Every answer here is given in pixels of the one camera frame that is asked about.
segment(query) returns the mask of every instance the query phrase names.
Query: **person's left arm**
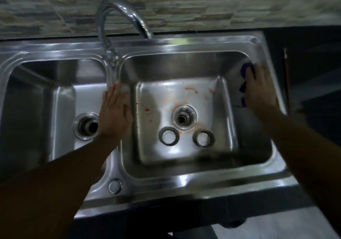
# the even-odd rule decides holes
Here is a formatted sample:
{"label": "person's left arm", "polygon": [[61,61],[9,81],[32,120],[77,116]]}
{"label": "person's left arm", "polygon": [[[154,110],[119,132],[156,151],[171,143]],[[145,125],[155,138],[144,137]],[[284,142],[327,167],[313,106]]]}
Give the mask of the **person's left arm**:
{"label": "person's left arm", "polygon": [[104,161],[131,129],[128,98],[119,83],[111,85],[103,93],[99,134],[91,143],[0,186],[0,238],[63,235]]}

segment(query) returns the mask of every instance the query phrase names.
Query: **sink basin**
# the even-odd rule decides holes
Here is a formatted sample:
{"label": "sink basin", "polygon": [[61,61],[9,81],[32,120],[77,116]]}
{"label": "sink basin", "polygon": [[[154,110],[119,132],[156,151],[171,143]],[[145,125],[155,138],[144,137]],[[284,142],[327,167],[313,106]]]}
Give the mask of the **sink basin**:
{"label": "sink basin", "polygon": [[[126,172],[136,178],[167,177],[267,161],[271,140],[250,110],[240,107],[240,69],[246,62],[250,59],[236,51],[128,58],[120,79],[130,87],[135,122],[121,148]],[[179,126],[174,118],[174,111],[187,106],[194,115],[192,127]],[[185,115],[176,117],[186,121]],[[164,127],[177,129],[176,145],[159,139]],[[215,142],[202,148],[193,137],[207,129]]]}
{"label": "sink basin", "polygon": [[[88,143],[77,138],[72,127],[81,114],[95,113],[97,118],[105,89],[105,68],[93,59],[35,61],[15,67],[0,124],[0,181]],[[92,127],[96,133],[96,120]]]}

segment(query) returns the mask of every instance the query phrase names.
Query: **person's left hand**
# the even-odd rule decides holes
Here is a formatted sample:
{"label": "person's left hand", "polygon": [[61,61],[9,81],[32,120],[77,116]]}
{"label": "person's left hand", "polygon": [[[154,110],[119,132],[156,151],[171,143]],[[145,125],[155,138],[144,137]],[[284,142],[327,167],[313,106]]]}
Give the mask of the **person's left hand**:
{"label": "person's left hand", "polygon": [[128,103],[130,93],[120,94],[121,84],[116,81],[103,92],[102,106],[98,117],[98,136],[121,140],[130,133],[133,115]]}

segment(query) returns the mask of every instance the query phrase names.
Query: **sink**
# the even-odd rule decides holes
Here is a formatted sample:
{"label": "sink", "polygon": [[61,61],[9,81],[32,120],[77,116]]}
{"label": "sink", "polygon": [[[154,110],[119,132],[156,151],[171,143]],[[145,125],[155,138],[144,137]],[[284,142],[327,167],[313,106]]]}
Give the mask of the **sink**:
{"label": "sink", "polygon": [[130,91],[132,133],[108,156],[75,218],[297,185],[275,144],[241,107],[243,63],[269,69],[262,32],[0,43],[0,182],[96,137],[102,92]]}
{"label": "sink", "polygon": [[93,59],[34,61],[15,67],[0,124],[0,181],[90,142],[87,135],[78,139],[72,127],[78,116],[94,113],[96,133],[105,89],[105,67]]}
{"label": "sink", "polygon": [[[120,79],[130,87],[135,116],[133,133],[121,148],[127,173],[136,178],[167,177],[267,161],[271,140],[250,110],[240,107],[239,87],[244,81],[240,69],[246,62],[250,59],[237,51],[127,59]],[[172,118],[181,106],[190,106],[190,114],[195,115],[189,129],[179,128],[178,120]],[[173,146],[159,139],[159,131],[169,126],[179,133]],[[202,148],[193,136],[207,129],[215,142]]]}

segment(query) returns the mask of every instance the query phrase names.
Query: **floor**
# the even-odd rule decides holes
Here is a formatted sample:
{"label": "floor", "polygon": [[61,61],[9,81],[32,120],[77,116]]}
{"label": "floor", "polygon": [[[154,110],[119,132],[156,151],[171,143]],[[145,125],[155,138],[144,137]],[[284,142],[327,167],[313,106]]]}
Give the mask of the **floor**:
{"label": "floor", "polygon": [[238,228],[212,225],[218,239],[338,239],[317,207],[248,218]]}

